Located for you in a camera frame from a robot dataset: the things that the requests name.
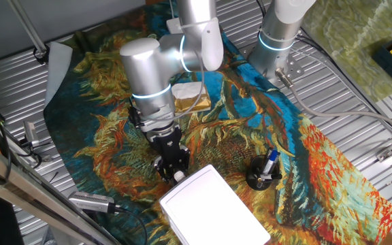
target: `blue marker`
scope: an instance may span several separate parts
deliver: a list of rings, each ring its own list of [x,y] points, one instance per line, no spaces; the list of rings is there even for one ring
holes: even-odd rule
[[[267,163],[265,164],[263,174],[270,174],[272,172],[273,167],[275,166],[275,160],[277,156],[278,156],[278,152],[276,150],[270,153]]]

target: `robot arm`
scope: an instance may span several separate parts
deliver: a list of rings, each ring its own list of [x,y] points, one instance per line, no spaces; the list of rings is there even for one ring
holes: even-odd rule
[[[182,33],[159,41],[138,39],[120,49],[135,106],[130,120],[161,155],[154,163],[164,180],[186,171],[189,152],[180,145],[169,80],[183,71],[214,71],[223,61],[215,0],[177,0]]]
[[[270,82],[275,71],[287,67],[290,48],[306,12],[316,0],[273,0],[259,32],[258,42],[249,63]]]
[[[178,0],[178,9],[183,34],[166,35],[159,42],[138,39],[120,49],[134,100],[145,119],[168,114],[165,109],[158,113],[166,104],[174,111],[169,91],[173,75],[200,71],[199,59],[207,71],[218,69],[223,61],[215,0]]]

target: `painting-printed cloth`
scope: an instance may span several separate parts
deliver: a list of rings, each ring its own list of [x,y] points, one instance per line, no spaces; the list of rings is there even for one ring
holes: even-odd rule
[[[392,0],[318,0],[303,27],[371,99],[392,95],[392,77],[372,58],[392,40]]]
[[[151,165],[158,154],[128,121],[131,90],[118,51],[131,40],[168,34],[169,17],[168,4],[160,3],[76,33],[65,42],[73,48],[71,67],[45,109],[80,191],[112,196],[139,215],[149,244],[179,244],[158,202],[171,186]],[[189,172],[212,164],[270,233],[268,244],[382,241],[392,228],[392,205],[225,35],[223,41],[221,68],[206,72],[212,109],[178,121],[191,151]],[[200,73],[184,73],[171,82],[199,80]],[[245,172],[268,147],[280,151],[283,179],[257,192]],[[130,216],[104,214],[99,223],[123,244],[144,241]]]

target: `pen holder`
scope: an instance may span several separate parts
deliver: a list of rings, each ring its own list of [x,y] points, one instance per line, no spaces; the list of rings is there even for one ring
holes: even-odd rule
[[[265,167],[265,155],[259,155],[252,160],[252,162],[250,163],[250,167],[246,172],[246,182],[252,189],[256,191],[266,190],[267,188],[270,187],[272,182],[276,180],[276,179],[261,180],[259,178],[259,175],[261,174],[262,169],[264,169],[264,167]],[[275,163],[275,166],[270,174],[282,177],[280,175],[280,169],[278,163]]]

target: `metal grating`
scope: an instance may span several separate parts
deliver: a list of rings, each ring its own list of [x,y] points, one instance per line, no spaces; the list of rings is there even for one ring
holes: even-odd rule
[[[27,120],[34,122],[40,144],[51,141],[43,117],[47,81],[48,68],[35,60],[32,50],[0,61],[0,113],[5,116],[7,130],[19,140],[25,135],[23,121]],[[35,151],[52,157],[52,162],[37,168],[46,180],[53,178],[51,184],[66,196],[77,191],[53,144]],[[46,223],[20,208],[15,207],[15,212],[24,243],[39,244],[47,230]]]
[[[257,40],[262,21],[258,5],[252,0],[220,0],[217,1],[217,9],[223,30],[240,51],[247,55]],[[317,59],[324,61],[322,54],[307,45],[296,43],[294,48],[300,52],[312,53]],[[18,139],[24,135],[22,122],[34,122],[43,144],[51,140],[43,118],[48,68],[39,65],[31,53],[32,50],[0,61],[0,112],[7,118],[6,126],[10,133]],[[304,54],[292,53],[305,71],[304,77],[295,81],[296,89],[312,109],[321,112],[370,110],[361,101],[363,99],[360,99],[360,92],[347,84],[340,74],[335,75],[320,61]],[[293,103],[296,102],[288,89],[282,86],[280,89]],[[376,158],[383,148],[392,144],[392,133],[382,123],[368,117],[308,116],[380,193],[392,202],[392,159],[380,163]],[[38,149],[37,153],[52,156],[51,163],[44,163],[37,170],[45,179],[51,180],[58,172],[52,184],[66,196],[76,190],[53,144]],[[20,208],[14,208],[25,244],[39,244],[46,232],[46,223]]]

